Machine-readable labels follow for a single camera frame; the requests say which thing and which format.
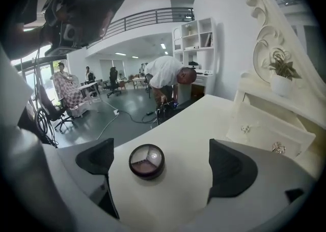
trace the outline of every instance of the green leaves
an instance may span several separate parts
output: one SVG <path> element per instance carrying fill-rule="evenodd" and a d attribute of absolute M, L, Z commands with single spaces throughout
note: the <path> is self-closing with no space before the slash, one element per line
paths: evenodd
<path fill-rule="evenodd" d="M 275 62 L 270 63 L 270 70 L 274 70 L 279 76 L 283 76 L 292 80 L 293 78 L 301 78 L 297 71 L 293 68 L 293 62 L 285 62 L 283 57 L 277 53 L 273 53 Z"/>

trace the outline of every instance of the makeup compact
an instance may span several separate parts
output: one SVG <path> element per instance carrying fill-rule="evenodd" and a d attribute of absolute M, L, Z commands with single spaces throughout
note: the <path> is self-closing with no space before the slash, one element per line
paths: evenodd
<path fill-rule="evenodd" d="M 162 150 L 153 144 L 144 144 L 132 151 L 129 168 L 143 180 L 153 180 L 160 176 L 165 167 Z"/>

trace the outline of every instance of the book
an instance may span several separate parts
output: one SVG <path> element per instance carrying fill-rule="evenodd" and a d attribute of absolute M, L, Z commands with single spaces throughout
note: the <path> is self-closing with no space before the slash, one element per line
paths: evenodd
<path fill-rule="evenodd" d="M 211 35 L 211 33 L 209 33 L 207 35 L 207 39 L 206 39 L 206 42 L 205 42 L 205 46 L 204 47 L 209 47 L 210 46 L 210 35 Z"/>

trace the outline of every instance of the woman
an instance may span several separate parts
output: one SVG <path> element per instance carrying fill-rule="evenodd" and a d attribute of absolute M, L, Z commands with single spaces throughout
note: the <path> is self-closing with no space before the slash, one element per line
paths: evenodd
<path fill-rule="evenodd" d="M 74 108 L 83 102 L 82 93 L 73 84 L 71 78 L 72 75 L 64 71 L 65 65 L 59 63 L 59 72 L 56 72 L 51 79 L 55 84 L 56 90 L 58 91 L 59 98 L 65 98 L 66 105 L 69 108 Z"/>

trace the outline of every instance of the potted plant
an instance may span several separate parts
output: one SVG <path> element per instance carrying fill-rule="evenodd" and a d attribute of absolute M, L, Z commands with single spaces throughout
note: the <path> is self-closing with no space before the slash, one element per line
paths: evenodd
<path fill-rule="evenodd" d="M 270 66 L 270 70 L 274 70 L 275 74 L 271 77 L 271 90 L 279 96 L 287 97 L 291 91 L 293 78 L 301 78 L 297 71 L 293 68 L 293 62 L 286 62 L 281 54 L 275 52 L 273 54 L 274 62 Z"/>

